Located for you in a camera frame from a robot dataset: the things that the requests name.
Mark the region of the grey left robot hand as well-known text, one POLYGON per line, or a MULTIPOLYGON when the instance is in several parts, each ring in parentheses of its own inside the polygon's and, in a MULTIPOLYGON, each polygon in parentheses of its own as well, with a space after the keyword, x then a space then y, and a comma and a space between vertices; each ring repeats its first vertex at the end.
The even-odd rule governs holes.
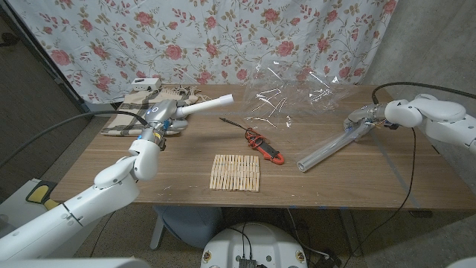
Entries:
POLYGON ((175 135, 188 127, 188 122, 184 116, 176 115, 178 108, 184 106, 187 106, 187 104, 183 100, 163 100, 149 108, 144 119, 156 130, 163 130, 168 135, 175 135))

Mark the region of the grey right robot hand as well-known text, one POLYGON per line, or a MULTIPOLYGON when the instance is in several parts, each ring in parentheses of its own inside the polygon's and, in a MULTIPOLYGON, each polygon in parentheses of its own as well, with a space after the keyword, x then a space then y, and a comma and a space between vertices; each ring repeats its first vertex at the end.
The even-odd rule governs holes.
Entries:
POLYGON ((386 104, 369 104, 351 112, 344 120, 345 133, 353 138, 366 135, 375 124, 385 120, 386 104))

